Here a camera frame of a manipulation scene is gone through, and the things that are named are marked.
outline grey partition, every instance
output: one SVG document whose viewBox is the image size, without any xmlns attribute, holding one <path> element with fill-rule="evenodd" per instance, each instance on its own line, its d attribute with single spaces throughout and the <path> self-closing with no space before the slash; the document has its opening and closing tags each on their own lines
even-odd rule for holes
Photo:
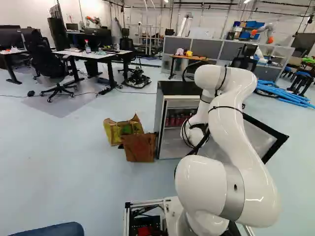
<svg viewBox="0 0 315 236">
<path fill-rule="evenodd" d="M 233 60 L 237 56 L 239 49 L 244 45 L 245 43 L 225 41 L 219 59 Z"/>
<path fill-rule="evenodd" d="M 222 41 L 194 39 L 191 51 L 194 55 L 217 59 L 220 53 Z"/>
<path fill-rule="evenodd" d="M 256 66 L 256 69 L 253 73 L 260 80 L 275 81 L 275 79 L 279 76 L 280 72 L 281 68 Z"/>
<path fill-rule="evenodd" d="M 261 44 L 244 41 L 221 39 L 191 39 L 176 36 L 166 36 L 164 41 L 164 54 L 162 59 L 162 72 L 170 73 L 172 58 L 178 48 L 190 49 L 197 56 L 207 57 L 210 64 L 230 65 L 245 44 L 257 44 L 264 55 L 274 57 L 275 63 L 271 65 L 258 64 L 254 74 L 263 80 L 276 81 L 284 70 L 294 48 L 273 44 Z M 192 60 L 177 59 L 174 63 L 174 74 L 181 75 L 183 70 L 192 63 Z M 197 66 L 187 69 L 187 74 L 194 74 Z"/>
<path fill-rule="evenodd" d="M 190 44 L 190 38 L 165 37 L 164 53 L 175 54 L 178 48 L 190 49 Z"/>
</svg>

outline floor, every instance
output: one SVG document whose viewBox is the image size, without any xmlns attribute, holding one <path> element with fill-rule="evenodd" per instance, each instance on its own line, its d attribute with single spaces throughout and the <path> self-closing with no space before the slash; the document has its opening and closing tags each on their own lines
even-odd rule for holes
<svg viewBox="0 0 315 236">
<path fill-rule="evenodd" d="M 77 67 L 85 72 L 81 61 Z M 121 82 L 118 68 L 122 64 L 113 65 L 115 80 Z M 136 112 L 145 131 L 153 130 L 157 81 L 168 76 L 160 68 L 143 69 L 153 82 L 142 90 L 122 90 L 147 94 L 113 90 L 62 118 L 25 104 L 25 99 L 45 98 L 0 97 L 0 235 L 76 221 L 87 236 L 118 236 L 126 201 L 176 195 L 173 171 L 179 160 L 127 162 L 124 150 L 108 144 L 103 129 L 105 118 L 125 120 Z M 100 64 L 99 70 L 106 77 L 106 66 Z M 1 95 L 44 89 L 27 70 L 16 75 L 22 85 L 6 82 L 8 73 L 0 70 Z M 280 79 L 278 85 L 289 83 Z M 315 103 L 315 87 L 307 96 Z M 310 187 L 315 178 L 315 111 L 257 94 L 245 103 L 246 113 L 290 136 L 267 164 L 282 196 L 282 214 L 274 226 L 254 232 L 306 235 L 313 229 L 315 211 Z"/>
</svg>

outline brown paper bag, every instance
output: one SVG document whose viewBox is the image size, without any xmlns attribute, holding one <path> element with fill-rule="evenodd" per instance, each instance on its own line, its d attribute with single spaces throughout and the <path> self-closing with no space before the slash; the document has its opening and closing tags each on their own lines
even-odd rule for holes
<svg viewBox="0 0 315 236">
<path fill-rule="evenodd" d="M 111 146 L 122 143 L 122 135 L 143 134 L 142 124 L 137 114 L 133 118 L 126 121 L 115 122 L 110 118 L 106 118 L 103 122 L 104 129 Z"/>
<path fill-rule="evenodd" d="M 131 134 L 121 136 L 127 161 L 153 162 L 156 135 L 155 134 Z"/>
</svg>

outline keyboard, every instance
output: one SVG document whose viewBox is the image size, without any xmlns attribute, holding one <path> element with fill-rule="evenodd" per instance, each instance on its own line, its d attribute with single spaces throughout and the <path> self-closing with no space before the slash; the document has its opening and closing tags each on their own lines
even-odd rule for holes
<svg viewBox="0 0 315 236">
<path fill-rule="evenodd" d="M 116 51 L 115 49 L 109 49 L 109 48 L 102 48 L 102 51 L 110 52 L 110 53 L 119 53 L 119 51 Z"/>
<path fill-rule="evenodd" d="M 70 51 L 70 52 L 74 52 L 74 53 L 82 52 L 82 50 L 77 49 L 77 48 L 66 48 L 65 51 Z"/>
</svg>

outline black office chair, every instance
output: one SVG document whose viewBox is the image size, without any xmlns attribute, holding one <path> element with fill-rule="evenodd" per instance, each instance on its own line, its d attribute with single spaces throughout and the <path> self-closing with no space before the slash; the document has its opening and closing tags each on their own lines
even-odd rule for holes
<svg viewBox="0 0 315 236">
<path fill-rule="evenodd" d="M 131 38 L 128 38 L 128 37 L 121 38 L 120 39 L 120 49 L 126 50 L 126 51 L 133 51 L 133 53 L 130 56 L 130 62 L 135 61 L 138 58 L 136 56 L 133 40 Z M 140 58 L 139 58 L 139 64 L 140 64 L 140 69 L 142 69 Z M 134 72 L 134 69 L 129 68 L 128 71 Z"/>
<path fill-rule="evenodd" d="M 52 98 L 56 96 L 58 92 L 69 93 L 71 97 L 74 97 L 74 92 L 71 92 L 67 89 L 74 88 L 77 89 L 77 86 L 69 85 L 60 85 L 60 82 L 69 75 L 67 69 L 67 61 L 69 56 L 63 56 L 63 60 L 53 54 L 49 44 L 41 37 L 41 34 L 38 30 L 34 29 L 26 42 L 26 48 L 31 55 L 31 64 L 36 70 L 36 79 L 41 82 L 41 77 L 44 81 L 49 81 L 53 84 L 56 84 L 54 88 L 51 88 L 46 91 L 41 91 L 40 96 L 44 96 L 48 92 L 53 92 L 49 98 L 48 102 L 52 102 Z"/>
</svg>

